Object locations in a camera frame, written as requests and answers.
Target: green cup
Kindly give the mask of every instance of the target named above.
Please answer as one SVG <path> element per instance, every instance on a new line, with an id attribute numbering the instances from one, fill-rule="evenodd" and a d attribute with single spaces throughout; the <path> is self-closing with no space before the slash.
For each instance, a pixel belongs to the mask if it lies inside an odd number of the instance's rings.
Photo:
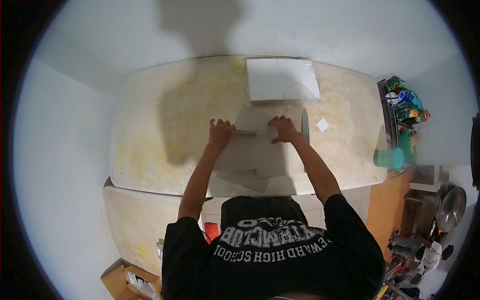
<path id="1" fill-rule="evenodd" d="M 403 165 L 402 149 L 377 150 L 373 154 L 373 163 L 377 167 L 400 169 Z"/>

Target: white plastic bag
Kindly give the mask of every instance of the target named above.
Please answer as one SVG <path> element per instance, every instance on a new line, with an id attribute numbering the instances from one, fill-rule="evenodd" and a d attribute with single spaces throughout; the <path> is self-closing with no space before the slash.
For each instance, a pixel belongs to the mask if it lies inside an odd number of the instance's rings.
<path id="1" fill-rule="evenodd" d="M 147 282 L 143 278 L 135 275 L 132 272 L 125 273 L 127 281 L 130 282 L 134 287 L 136 287 L 142 294 L 148 296 L 152 300 L 160 300 L 160 297 L 155 291 L 153 284 Z"/>

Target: white tiled floor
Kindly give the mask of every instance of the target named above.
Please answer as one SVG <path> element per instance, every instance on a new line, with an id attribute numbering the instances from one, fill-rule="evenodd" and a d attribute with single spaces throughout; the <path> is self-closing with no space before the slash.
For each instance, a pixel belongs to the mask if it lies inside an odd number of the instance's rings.
<path id="1" fill-rule="evenodd" d="M 312 210 L 304 210 L 303 214 L 307 218 L 308 226 L 320 227 L 320 218 L 322 216 L 323 209 L 317 208 Z"/>
<path id="2" fill-rule="evenodd" d="M 350 203 L 357 214 L 359 214 L 364 224 L 367 223 L 371 192 L 371 186 L 342 191 L 347 202 Z M 292 196 L 292 198 L 300 205 L 310 226 L 326 229 L 323 205 L 315 195 L 297 195 Z M 221 207 L 223 202 L 228 199 L 229 198 L 214 198 L 204 203 L 205 221 L 218 223 L 219 232 Z"/>
<path id="3" fill-rule="evenodd" d="M 293 197 L 293 199 L 300 204 L 302 211 L 324 207 L 322 202 L 320 202 L 315 195 L 297 195 Z"/>

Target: cardboard box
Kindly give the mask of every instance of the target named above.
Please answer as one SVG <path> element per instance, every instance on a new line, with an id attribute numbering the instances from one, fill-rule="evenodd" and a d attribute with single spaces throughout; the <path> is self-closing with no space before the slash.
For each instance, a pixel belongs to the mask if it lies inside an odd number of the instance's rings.
<path id="1" fill-rule="evenodd" d="M 139 267 L 123 260 L 117 260 L 100 277 L 103 284 L 115 300 L 149 300 L 134 285 L 129 283 L 125 277 L 126 272 L 132 272 L 154 285 L 155 291 L 160 295 L 162 283 L 160 277 L 153 275 Z"/>

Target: green plastic container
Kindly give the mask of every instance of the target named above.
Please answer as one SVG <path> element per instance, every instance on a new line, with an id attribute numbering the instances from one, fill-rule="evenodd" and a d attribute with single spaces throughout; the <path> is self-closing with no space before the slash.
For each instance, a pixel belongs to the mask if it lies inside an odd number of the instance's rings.
<path id="1" fill-rule="evenodd" d="M 373 162 L 377 167 L 400 169 L 403 165 L 403 151 L 400 148 L 375 151 Z"/>
<path id="2" fill-rule="evenodd" d="M 410 150 L 410 133 L 408 131 L 398 136 L 398 147 L 402 149 L 404 162 L 411 163 L 415 161 L 415 156 Z"/>

